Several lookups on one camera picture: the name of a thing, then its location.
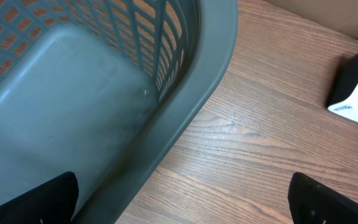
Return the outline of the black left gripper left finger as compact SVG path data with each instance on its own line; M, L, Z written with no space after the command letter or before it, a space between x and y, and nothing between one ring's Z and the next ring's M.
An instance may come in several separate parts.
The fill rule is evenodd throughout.
M76 175L65 172L0 205L0 224L69 224L78 196Z

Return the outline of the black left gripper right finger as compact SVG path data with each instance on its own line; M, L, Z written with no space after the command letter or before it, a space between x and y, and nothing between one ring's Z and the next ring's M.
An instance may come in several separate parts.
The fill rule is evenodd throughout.
M288 189L294 224L358 224L358 203L301 172L295 172Z

